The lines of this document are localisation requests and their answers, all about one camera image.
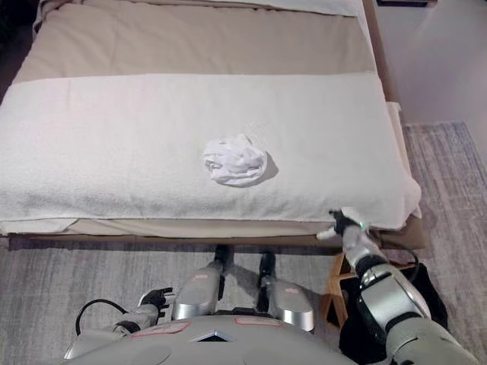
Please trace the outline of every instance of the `bed frame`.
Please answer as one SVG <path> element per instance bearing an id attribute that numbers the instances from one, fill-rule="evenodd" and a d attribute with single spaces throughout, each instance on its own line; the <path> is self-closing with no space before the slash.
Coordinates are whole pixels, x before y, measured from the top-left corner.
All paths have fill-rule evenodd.
<path id="1" fill-rule="evenodd" d="M 377 72 L 384 89 L 386 101 L 397 101 L 396 93 L 391 85 L 384 46 L 380 36 L 374 0 L 362 0 L 371 35 Z M 422 231 L 421 220 L 410 216 L 406 226 L 401 231 L 375 231 L 376 236 L 385 247 L 399 248 L 407 246 L 409 249 L 420 249 L 425 246 L 425 236 Z M 315 246 L 329 249 L 341 247 L 339 240 L 320 242 L 315 235 L 306 236 L 273 236 L 273 237 L 231 237 L 231 238 L 164 238 L 158 236 L 95 236 L 86 234 L 10 234 L 9 238 L 29 240 L 58 240 L 58 241 L 102 241 L 102 242 L 132 242 L 132 243 L 195 243 L 195 244 L 244 244 L 244 245 L 283 245 L 283 246 Z"/>

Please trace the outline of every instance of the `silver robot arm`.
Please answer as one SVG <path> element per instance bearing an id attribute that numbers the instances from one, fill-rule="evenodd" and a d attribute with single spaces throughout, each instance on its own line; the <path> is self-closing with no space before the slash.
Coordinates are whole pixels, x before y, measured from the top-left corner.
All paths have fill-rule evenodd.
<path id="1" fill-rule="evenodd" d="M 361 280 L 358 309 L 371 334 L 386 344 L 387 358 L 399 365 L 478 365 L 439 324 L 400 270 L 394 268 L 361 225 L 333 212 L 350 266 Z"/>

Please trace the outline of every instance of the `crumpled white cloth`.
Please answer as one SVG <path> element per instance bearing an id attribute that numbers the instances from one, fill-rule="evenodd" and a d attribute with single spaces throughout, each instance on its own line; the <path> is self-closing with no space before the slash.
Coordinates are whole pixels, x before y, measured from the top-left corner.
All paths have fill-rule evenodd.
<path id="1" fill-rule="evenodd" d="M 203 160 L 212 180 L 228 186 L 246 186 L 259 179 L 267 168 L 267 154 L 252 146 L 242 134 L 210 141 Z"/>

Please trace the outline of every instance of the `carpet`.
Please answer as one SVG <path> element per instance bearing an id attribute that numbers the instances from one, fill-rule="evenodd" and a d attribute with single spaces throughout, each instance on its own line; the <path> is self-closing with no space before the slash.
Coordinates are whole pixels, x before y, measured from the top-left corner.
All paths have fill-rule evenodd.
<path id="1" fill-rule="evenodd" d="M 463 123 L 409 125 L 404 132 L 413 175 L 423 188 L 421 208 L 429 243 L 420 258 L 447 305 L 454 336 L 486 363 L 487 174 Z M 4 242 L 0 245 L 0 364 L 61 357 L 75 336 L 75 316 L 83 304 L 102 297 L 130 308 L 148 289 L 178 288 L 212 259 L 213 249 L 180 244 Z M 255 305 L 261 250 L 235 247 L 219 309 Z M 277 275 L 301 285 L 318 310 L 333 257 L 312 247 L 274 250 Z M 116 311 L 99 305 L 86 312 L 82 325 L 102 327 L 116 318 Z M 315 334 L 337 347 L 338 331 L 324 325 L 318 312 Z"/>

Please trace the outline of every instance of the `beige sheet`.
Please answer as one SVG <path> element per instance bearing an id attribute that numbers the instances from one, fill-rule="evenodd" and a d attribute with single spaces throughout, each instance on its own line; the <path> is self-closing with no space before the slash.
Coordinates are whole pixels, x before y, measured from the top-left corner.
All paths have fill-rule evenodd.
<path id="1" fill-rule="evenodd" d="M 47 15 L 15 82 L 144 73 L 327 75 L 374 69 L 353 17 L 85 0 Z M 403 148 L 398 111 L 392 106 L 390 112 Z M 406 152 L 401 152 L 407 165 Z M 79 220 L 64 233 L 293 236 L 327 227 L 262 221 Z"/>

